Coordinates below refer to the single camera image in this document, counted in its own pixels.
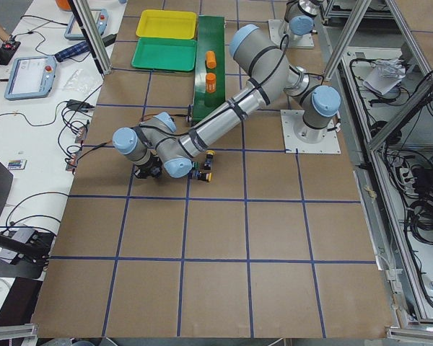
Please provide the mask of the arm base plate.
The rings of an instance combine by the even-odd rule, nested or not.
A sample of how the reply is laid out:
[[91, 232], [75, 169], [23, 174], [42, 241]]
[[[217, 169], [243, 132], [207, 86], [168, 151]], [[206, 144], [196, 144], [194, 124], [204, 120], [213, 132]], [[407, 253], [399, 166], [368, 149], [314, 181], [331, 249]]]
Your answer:
[[289, 35], [289, 48], [313, 49], [314, 42], [311, 33], [295, 35], [283, 19], [270, 19], [268, 21], [269, 36], [273, 43], [280, 45], [285, 34]]
[[335, 123], [313, 129], [304, 123], [303, 110], [281, 110], [284, 151], [287, 154], [341, 154]]

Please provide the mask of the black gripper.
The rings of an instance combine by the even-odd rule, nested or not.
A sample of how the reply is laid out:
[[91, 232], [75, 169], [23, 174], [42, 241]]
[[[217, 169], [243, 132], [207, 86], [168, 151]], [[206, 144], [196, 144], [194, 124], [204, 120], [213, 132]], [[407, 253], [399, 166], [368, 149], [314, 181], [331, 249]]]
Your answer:
[[153, 160], [141, 166], [137, 166], [134, 176], [137, 179], [146, 179], [148, 177], [158, 178], [162, 175], [162, 162]]

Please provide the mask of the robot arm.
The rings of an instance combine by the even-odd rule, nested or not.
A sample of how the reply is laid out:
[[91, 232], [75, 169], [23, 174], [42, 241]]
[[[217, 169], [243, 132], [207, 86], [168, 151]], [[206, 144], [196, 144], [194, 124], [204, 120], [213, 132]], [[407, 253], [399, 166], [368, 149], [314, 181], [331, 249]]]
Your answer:
[[341, 96], [331, 86], [314, 83], [304, 68], [291, 65], [286, 48], [272, 42], [258, 26], [245, 25], [229, 45], [232, 58], [249, 77], [242, 90], [184, 134], [176, 132], [167, 112], [132, 128], [119, 128], [113, 134], [115, 149], [136, 166], [140, 179], [158, 177], [163, 171], [181, 178], [192, 170], [195, 156], [281, 94], [294, 98], [303, 109], [299, 128], [307, 132], [298, 138], [314, 143], [315, 134], [324, 132], [338, 112]]
[[314, 27], [323, 0], [293, 0], [286, 3], [284, 21], [289, 31], [297, 36], [309, 34]]

